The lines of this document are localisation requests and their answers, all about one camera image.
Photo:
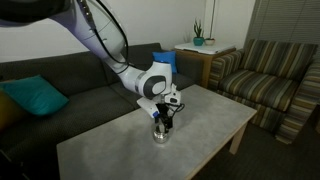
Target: robotic arm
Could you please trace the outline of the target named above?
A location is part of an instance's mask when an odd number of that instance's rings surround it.
[[[127,39],[106,2],[100,0],[1,1],[0,26],[24,26],[46,18],[67,28],[83,45],[118,74],[128,90],[143,96],[138,100],[138,104],[152,118],[161,118],[161,116],[172,118],[177,110],[181,110],[181,94],[172,84],[170,64],[153,62],[149,70],[141,71],[131,67],[121,55],[122,49],[127,47]]]

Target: white table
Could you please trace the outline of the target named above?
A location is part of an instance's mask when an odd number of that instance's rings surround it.
[[[178,44],[174,46],[175,49],[180,50],[189,50],[195,51],[202,54],[218,54],[228,49],[234,49],[235,45],[223,43],[223,42],[215,42],[212,46],[202,45],[202,46],[195,46],[193,43],[185,43],[185,44]]]
[[[236,153],[256,110],[197,85],[182,98],[186,106],[165,144],[154,142],[154,121],[142,109],[58,144],[61,179],[185,179],[234,136],[230,152]]]

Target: striped armchair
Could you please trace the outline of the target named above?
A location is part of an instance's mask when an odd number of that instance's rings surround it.
[[[317,45],[250,40],[212,61],[208,88],[257,109],[251,120],[291,144],[320,98]]]

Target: teal pillow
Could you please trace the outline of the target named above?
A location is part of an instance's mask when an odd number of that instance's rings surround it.
[[[171,69],[173,74],[177,74],[177,67],[176,67],[176,52],[169,51],[169,52],[153,52],[153,58],[157,62],[165,62],[171,64]]]
[[[0,82],[0,88],[22,108],[38,116],[52,114],[69,101],[40,75]]]

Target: cushion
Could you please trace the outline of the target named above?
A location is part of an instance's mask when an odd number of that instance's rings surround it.
[[[48,115],[58,111],[68,99],[40,75],[1,82],[0,87],[22,108],[34,115]]]
[[[146,71],[152,66],[154,61],[152,52],[162,52],[160,43],[129,46],[128,61],[138,69]]]
[[[219,90],[279,111],[286,111],[298,86],[297,81],[238,70],[220,81]]]
[[[0,132],[13,123],[29,116],[29,113],[0,89]]]
[[[0,134],[1,148],[17,161],[48,157],[48,153],[56,152],[59,142],[134,110],[109,86],[68,98],[68,105],[54,116],[29,118]]]
[[[194,81],[184,75],[181,74],[173,74],[172,75],[172,83],[177,86],[177,90],[180,91],[194,84]]]
[[[177,73],[176,67],[176,52],[169,51],[169,52],[153,52],[153,58],[157,62],[165,62],[171,64],[172,73]]]
[[[300,81],[316,50],[316,44],[252,39],[240,68]]]
[[[135,109],[139,109],[140,106],[137,103],[137,100],[141,98],[141,95],[133,93],[132,91],[126,89],[122,83],[114,83],[110,85],[110,88],[113,89],[117,94],[119,94],[123,99],[129,102]]]
[[[41,74],[65,96],[108,85],[100,58],[91,52],[3,62],[4,79],[22,79]]]

